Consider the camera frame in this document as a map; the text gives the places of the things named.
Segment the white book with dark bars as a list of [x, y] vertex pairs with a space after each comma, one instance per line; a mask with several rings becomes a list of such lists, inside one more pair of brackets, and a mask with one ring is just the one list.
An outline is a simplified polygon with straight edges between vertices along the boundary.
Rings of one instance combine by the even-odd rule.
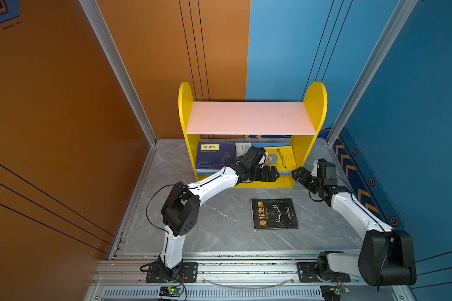
[[[248, 143], [248, 142], [235, 142], [235, 147], [236, 147], [235, 158], [238, 157], [238, 156], [244, 155], [251, 146], [252, 146], [252, 144]], [[217, 169], [217, 170], [196, 169], [198, 174], [213, 174], [213, 173], [216, 173], [219, 170], [220, 169]]]

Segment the yellow cartoon cover book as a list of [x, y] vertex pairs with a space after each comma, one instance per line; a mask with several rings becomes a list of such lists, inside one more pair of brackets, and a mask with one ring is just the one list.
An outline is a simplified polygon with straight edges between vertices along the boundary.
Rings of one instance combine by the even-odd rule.
[[280, 174], [290, 173], [297, 168], [293, 148], [289, 146], [265, 147], [266, 164], [275, 167]]

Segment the black book yellow title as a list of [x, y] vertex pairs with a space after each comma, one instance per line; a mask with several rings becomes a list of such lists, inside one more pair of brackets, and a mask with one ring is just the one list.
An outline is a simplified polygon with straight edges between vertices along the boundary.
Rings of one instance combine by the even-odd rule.
[[298, 218], [291, 198], [251, 199], [253, 227], [260, 230], [298, 229]]

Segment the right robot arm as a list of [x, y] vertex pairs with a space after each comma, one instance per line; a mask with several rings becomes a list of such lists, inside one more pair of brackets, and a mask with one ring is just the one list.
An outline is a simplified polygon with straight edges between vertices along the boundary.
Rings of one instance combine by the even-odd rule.
[[293, 179], [340, 213], [359, 234], [358, 255], [322, 252], [317, 258], [318, 276], [331, 280], [338, 274], [360, 277], [372, 287], [414, 285], [417, 282], [414, 243], [410, 234], [396, 230], [369, 213], [353, 191], [338, 184], [336, 165], [319, 159], [313, 171], [297, 168]]

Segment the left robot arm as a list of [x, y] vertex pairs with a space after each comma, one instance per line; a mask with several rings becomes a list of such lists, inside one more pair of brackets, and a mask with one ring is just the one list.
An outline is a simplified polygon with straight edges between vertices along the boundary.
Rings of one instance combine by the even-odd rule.
[[243, 183], [275, 182], [277, 168], [266, 164], [264, 148], [250, 147], [246, 154], [236, 157], [208, 178], [192, 184], [174, 184], [161, 209], [165, 239], [158, 257], [159, 268], [166, 279], [180, 274], [186, 234], [197, 223], [200, 207], [222, 191]]

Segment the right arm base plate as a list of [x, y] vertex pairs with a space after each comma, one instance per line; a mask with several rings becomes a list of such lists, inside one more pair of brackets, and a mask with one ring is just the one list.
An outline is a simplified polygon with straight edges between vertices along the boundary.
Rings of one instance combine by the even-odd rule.
[[320, 268], [317, 263], [298, 262], [296, 264], [298, 277], [301, 283], [336, 283], [351, 282], [348, 274], [333, 272], [327, 268]]

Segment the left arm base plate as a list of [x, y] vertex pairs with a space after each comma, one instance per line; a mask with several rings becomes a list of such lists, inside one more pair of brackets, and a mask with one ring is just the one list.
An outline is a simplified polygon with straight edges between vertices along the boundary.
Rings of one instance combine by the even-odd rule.
[[155, 261], [142, 271], [146, 274], [146, 283], [195, 283], [198, 276], [197, 262], [182, 262], [174, 268], [166, 267], [162, 262]]

